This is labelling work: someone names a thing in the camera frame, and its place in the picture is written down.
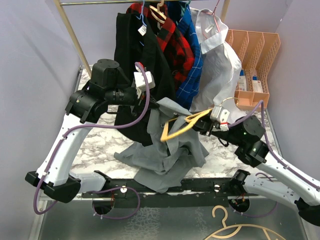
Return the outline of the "grey button shirt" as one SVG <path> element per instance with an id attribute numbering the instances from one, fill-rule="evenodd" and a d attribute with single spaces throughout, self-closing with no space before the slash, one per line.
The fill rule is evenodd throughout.
<path id="1" fill-rule="evenodd" d="M 201 168 L 209 152 L 199 140 L 199 134 L 190 129 L 185 133 L 162 142 L 160 140 L 165 122 L 177 117 L 170 132 L 179 130 L 190 112 L 173 100 L 165 97 L 158 109 L 152 109 L 147 125 L 152 144 L 143 146 L 134 142 L 127 149 L 115 153 L 114 158 L 128 166 L 138 167 L 134 180 L 149 189 L 165 193 L 171 187 L 181 186 L 182 179 L 190 169 Z"/>

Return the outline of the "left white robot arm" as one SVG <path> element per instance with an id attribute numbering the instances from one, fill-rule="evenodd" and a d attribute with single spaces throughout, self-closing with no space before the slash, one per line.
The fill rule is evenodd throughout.
<path id="1" fill-rule="evenodd" d="M 80 193 L 94 192 L 101 198 L 110 193 L 111 186 L 101 173 L 76 175 L 71 173 L 71 166 L 92 129 L 132 128 L 146 118 L 149 109 L 156 107 L 151 93 L 156 87 L 153 72 L 142 62 L 135 62 L 134 67 L 133 80 L 129 80 L 117 61 L 100 59 L 93 65 L 89 81 L 70 96 L 61 128 L 47 157 L 37 170 L 25 176 L 25 181 L 35 187 L 35 206 L 40 192 L 61 203 L 69 203 Z M 132 121 L 99 124 L 109 106 L 128 107 Z"/>

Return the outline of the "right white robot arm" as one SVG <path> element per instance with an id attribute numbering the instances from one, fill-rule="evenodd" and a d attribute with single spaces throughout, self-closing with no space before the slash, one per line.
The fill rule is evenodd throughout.
<path id="1" fill-rule="evenodd" d="M 227 144 L 237 146 L 235 155 L 246 165 L 257 168 L 276 179 L 263 180 L 245 170 L 237 170 L 224 190 L 236 196 L 254 194 L 293 208 L 310 224 L 320 224 L 320 182 L 307 175 L 273 151 L 263 123 L 256 117 L 243 119 L 228 131 L 215 131 L 218 122 L 201 117 L 193 129 L 202 135 L 213 135 Z"/>

